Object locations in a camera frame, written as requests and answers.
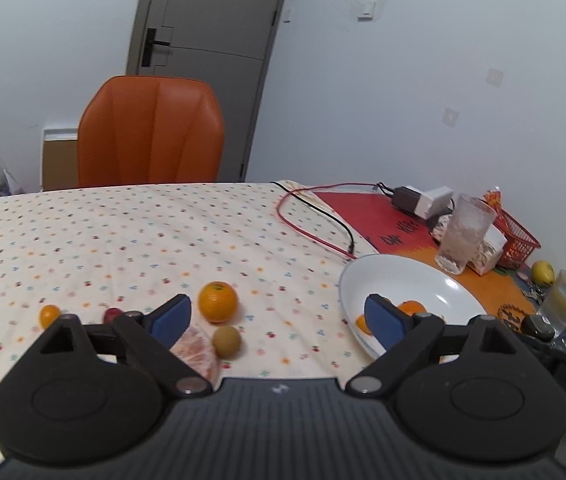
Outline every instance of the clear plastic cup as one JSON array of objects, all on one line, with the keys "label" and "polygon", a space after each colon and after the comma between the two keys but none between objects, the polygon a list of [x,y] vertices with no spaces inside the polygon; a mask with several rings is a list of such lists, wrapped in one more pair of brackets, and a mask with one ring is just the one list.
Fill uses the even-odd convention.
[{"label": "clear plastic cup", "polygon": [[566,270],[559,272],[538,313],[546,318],[557,335],[566,329]]},{"label": "clear plastic cup", "polygon": [[495,218],[494,209],[479,198],[459,195],[434,261],[450,274],[461,274]]}]

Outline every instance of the white plate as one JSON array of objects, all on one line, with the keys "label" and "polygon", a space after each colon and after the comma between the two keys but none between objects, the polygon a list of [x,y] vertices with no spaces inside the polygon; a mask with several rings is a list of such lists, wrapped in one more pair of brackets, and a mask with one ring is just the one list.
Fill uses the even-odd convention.
[{"label": "white plate", "polygon": [[416,260],[393,254],[369,254],[350,262],[339,279],[339,302],[349,328],[374,358],[385,353],[376,338],[356,326],[365,299],[380,294],[393,304],[415,300],[449,324],[466,324],[485,314],[476,298],[444,272]]}]

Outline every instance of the door handle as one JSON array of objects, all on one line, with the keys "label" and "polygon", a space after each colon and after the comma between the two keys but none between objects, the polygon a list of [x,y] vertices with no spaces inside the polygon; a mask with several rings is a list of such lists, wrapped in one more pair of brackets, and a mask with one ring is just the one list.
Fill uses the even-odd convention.
[{"label": "door handle", "polygon": [[143,57],[141,59],[141,66],[150,66],[152,63],[152,49],[154,45],[170,46],[169,41],[154,40],[156,37],[156,29],[148,28],[145,33],[145,46],[143,47]]}]

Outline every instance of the red basket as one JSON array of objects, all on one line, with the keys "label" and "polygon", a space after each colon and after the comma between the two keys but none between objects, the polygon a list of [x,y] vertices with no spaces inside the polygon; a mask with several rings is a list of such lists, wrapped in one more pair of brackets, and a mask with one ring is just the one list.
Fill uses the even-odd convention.
[{"label": "red basket", "polygon": [[521,224],[505,211],[496,217],[494,226],[506,238],[503,256],[497,265],[508,269],[518,269],[528,259],[534,249],[540,249],[541,244]]}]

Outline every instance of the yellow fruit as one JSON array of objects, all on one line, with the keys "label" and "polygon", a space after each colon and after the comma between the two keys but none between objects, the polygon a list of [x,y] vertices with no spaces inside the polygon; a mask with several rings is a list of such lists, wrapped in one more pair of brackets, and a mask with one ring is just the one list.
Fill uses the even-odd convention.
[{"label": "yellow fruit", "polygon": [[418,314],[420,312],[428,312],[421,303],[414,300],[404,301],[398,306],[398,309],[408,316],[412,316],[413,314]]},{"label": "yellow fruit", "polygon": [[538,286],[550,286],[554,283],[554,269],[549,262],[539,260],[530,269],[530,279]]},{"label": "yellow fruit", "polygon": [[357,326],[361,329],[361,332],[367,334],[367,335],[372,335],[372,330],[370,330],[367,327],[367,323],[365,323],[365,316],[363,314],[361,314],[358,318],[357,318]]},{"label": "yellow fruit", "polygon": [[38,322],[41,323],[43,330],[56,321],[61,315],[61,309],[56,305],[45,305],[38,313]]},{"label": "yellow fruit", "polygon": [[199,310],[210,323],[224,323],[238,308],[239,298],[225,282],[207,283],[199,292]]},{"label": "yellow fruit", "polygon": [[241,349],[241,334],[233,326],[222,326],[214,332],[212,345],[221,359],[231,359]]}]

